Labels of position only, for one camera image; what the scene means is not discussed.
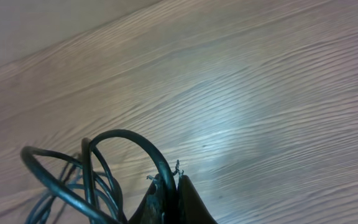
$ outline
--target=floor plank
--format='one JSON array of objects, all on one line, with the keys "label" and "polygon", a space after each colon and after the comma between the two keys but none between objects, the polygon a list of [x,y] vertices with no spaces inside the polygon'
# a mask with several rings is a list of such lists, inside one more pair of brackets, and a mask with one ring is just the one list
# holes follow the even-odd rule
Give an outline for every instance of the floor plank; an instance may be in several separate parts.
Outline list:
[{"label": "floor plank", "polygon": [[0,66],[156,2],[0,0]]},{"label": "floor plank", "polygon": [[[0,223],[42,191],[22,146],[114,128],[180,159],[219,223],[358,223],[358,1],[163,1],[1,67]],[[130,215],[156,169],[100,148]]]}]

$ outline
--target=coiled wire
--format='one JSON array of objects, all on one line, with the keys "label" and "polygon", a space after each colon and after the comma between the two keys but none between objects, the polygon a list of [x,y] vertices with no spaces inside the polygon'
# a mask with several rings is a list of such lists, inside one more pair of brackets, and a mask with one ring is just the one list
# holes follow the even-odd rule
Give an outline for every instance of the coiled wire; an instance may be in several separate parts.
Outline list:
[{"label": "coiled wire", "polygon": [[[39,149],[36,147],[26,146],[21,151],[21,158],[27,168],[38,178],[41,183],[48,188],[42,195],[41,199],[34,206],[33,210],[27,217],[26,224],[46,223],[50,214],[50,207],[56,197],[61,198],[64,202],[71,205],[82,214],[89,218],[90,223],[127,223],[128,220],[123,212],[122,191],[118,181],[112,176],[110,168],[96,147],[98,143],[110,138],[124,138],[138,144],[153,160],[157,170],[162,178],[164,187],[166,188],[167,211],[165,216],[173,218],[175,209],[177,208],[177,190],[173,174],[168,162],[162,156],[161,152],[146,138],[132,131],[115,129],[106,131],[97,135],[93,140],[83,139],[81,143],[82,161],[68,156],[61,152]],[[104,172],[94,172],[92,168],[91,153],[101,163]],[[34,157],[47,156],[67,161],[56,179],[49,171],[47,171],[40,162]],[[77,173],[76,177],[70,181],[70,176],[76,170],[82,170]],[[106,177],[109,185],[101,177]],[[102,190],[95,187],[97,182]],[[82,189],[85,191],[85,200],[74,193],[72,189]],[[107,205],[110,214],[104,213],[99,208],[98,198]]]}]

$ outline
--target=wooden floor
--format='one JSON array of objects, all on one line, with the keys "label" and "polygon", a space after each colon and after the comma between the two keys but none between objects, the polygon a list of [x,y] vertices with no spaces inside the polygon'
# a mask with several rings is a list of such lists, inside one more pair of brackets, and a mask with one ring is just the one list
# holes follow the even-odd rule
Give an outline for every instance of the wooden floor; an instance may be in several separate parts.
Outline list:
[{"label": "wooden floor", "polygon": [[158,0],[0,0],[0,66]]},{"label": "wooden floor", "polygon": [[[0,223],[44,189],[23,146],[72,154],[114,128],[181,160],[219,223],[358,223],[358,1],[166,0],[1,67]],[[100,149],[130,216],[156,169]]]}]

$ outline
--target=black cable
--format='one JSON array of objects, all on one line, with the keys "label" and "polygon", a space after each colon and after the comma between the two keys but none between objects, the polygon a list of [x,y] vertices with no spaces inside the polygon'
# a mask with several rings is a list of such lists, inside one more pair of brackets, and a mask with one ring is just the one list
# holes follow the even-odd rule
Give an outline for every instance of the black cable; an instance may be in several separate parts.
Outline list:
[{"label": "black cable", "polygon": [[[163,185],[166,188],[167,211],[165,211],[165,216],[174,218],[175,210],[178,205],[177,193],[175,181],[168,162],[162,156],[160,151],[143,136],[127,130],[112,130],[99,134],[93,140],[83,139],[81,144],[82,162],[60,152],[48,151],[30,146],[26,146],[22,149],[21,158],[24,161],[24,164],[36,178],[49,189],[49,192],[42,196],[34,209],[30,212],[26,223],[46,223],[46,219],[50,213],[50,207],[52,206],[55,197],[61,198],[64,202],[86,215],[89,218],[90,223],[127,223],[127,219],[123,212],[122,190],[118,181],[112,176],[104,157],[96,147],[99,142],[115,137],[125,138],[138,144],[151,157],[162,177]],[[104,173],[93,171],[91,161],[92,152],[101,163]],[[59,178],[56,179],[50,172],[41,166],[38,160],[34,157],[35,155],[62,159],[67,161],[67,164],[63,168]],[[72,167],[66,178],[63,179],[69,164],[72,164]],[[66,185],[71,173],[74,172],[76,168],[82,169],[82,175],[78,174],[74,180]],[[107,177],[109,187],[100,176]],[[83,179],[83,185],[76,183],[81,178]],[[101,186],[105,194],[96,188],[95,182]],[[83,189],[85,191],[86,200],[75,194],[71,189]],[[101,198],[106,203],[111,216],[99,209],[98,198]]]}]

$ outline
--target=wood grain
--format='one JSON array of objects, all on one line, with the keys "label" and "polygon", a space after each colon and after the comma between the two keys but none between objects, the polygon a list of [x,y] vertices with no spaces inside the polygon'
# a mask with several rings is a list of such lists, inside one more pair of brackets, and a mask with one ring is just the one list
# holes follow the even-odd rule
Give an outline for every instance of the wood grain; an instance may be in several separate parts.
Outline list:
[{"label": "wood grain", "polygon": [[0,66],[156,2],[0,0]]},{"label": "wood grain", "polygon": [[[358,1],[163,1],[1,67],[0,223],[43,190],[22,146],[71,154],[114,128],[180,159],[219,223],[358,223]],[[130,216],[156,169],[100,149]]]}]

